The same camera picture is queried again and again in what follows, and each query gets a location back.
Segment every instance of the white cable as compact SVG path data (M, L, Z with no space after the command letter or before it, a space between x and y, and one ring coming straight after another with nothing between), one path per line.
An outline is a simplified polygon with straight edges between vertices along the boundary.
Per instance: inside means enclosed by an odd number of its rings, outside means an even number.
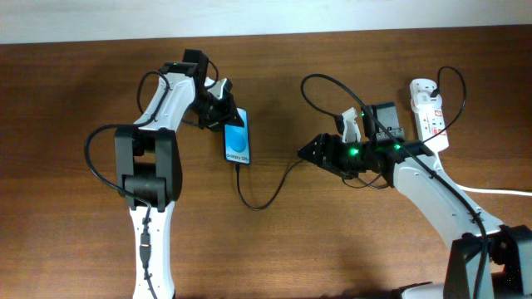
M434 153L436 158L441 164L440 155L438 153ZM517 196L532 196L532 192L527 191L519 191L519 190L504 190L504 189L481 189L481 188L471 188L462 186L460 184L456 184L458 188L467 191L467 192L475 192L475 193L483 193L483 194L505 194L505 195L517 195Z

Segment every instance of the phone screen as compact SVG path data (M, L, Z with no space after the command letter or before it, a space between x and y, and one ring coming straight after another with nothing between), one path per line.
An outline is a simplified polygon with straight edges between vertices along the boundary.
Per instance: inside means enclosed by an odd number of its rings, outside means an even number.
M237 108L237 111L244 121L244 127L235 125L225 125L225 159L230 162L249 164L249 128L248 113L244 109Z

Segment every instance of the white background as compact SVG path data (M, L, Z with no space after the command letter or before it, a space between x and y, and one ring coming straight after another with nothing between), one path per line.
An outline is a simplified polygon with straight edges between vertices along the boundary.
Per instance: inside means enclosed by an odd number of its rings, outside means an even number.
M532 0L7 0L0 43L532 23Z

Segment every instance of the brown wooden surface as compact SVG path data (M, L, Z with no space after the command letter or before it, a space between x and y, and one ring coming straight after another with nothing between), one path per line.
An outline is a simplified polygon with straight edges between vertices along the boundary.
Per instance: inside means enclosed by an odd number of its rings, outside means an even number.
M305 103L301 79L335 76L367 104L393 100L408 139L410 81L461 69L470 99L441 154L459 184L527 189L532 179L532 27L344 32L0 46L0 297L130 297L135 247L124 200L89 172L82 146L97 126L138 116L140 77L183 50L202 49L247 109L252 203L268 198L296 151L332 120ZM459 81L442 79L450 121ZM154 91L153 81L145 98ZM326 81L308 84L321 107L353 100ZM183 192L171 228L179 297L320 297L444 280L447 249L395 189L355 190L310 164L298 166L274 205L244 207L221 134L182 126ZM92 147L114 179L111 133ZM530 199L472 194L509 225L532 227Z

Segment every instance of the wood grain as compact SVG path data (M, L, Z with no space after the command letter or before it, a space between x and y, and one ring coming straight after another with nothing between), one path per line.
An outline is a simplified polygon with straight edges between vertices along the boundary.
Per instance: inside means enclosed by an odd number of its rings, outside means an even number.
M410 81L435 78L443 65L461 69L470 98L441 154L447 173L468 186L530 188L531 26L2 46L0 297L131 296L130 216L91 175L82 145L99 125L135 120L140 77L187 47L208 54L249 113L253 161L242 180L252 203L273 193L299 147L335 133L299 94L312 72L335 76L368 104L395 101L414 139ZM145 97L153 91L151 82ZM453 75L442 92L449 121L461 104ZM308 94L337 113L354 105L319 79ZM100 136L92 155L112 178L111 137ZM395 189L349 189L302 164L272 207L255 213L238 200L220 134L183 126L178 142L184 185L171 263L179 297L320 297L443 281L447 249ZM472 198L510 226L532 227L528 198Z

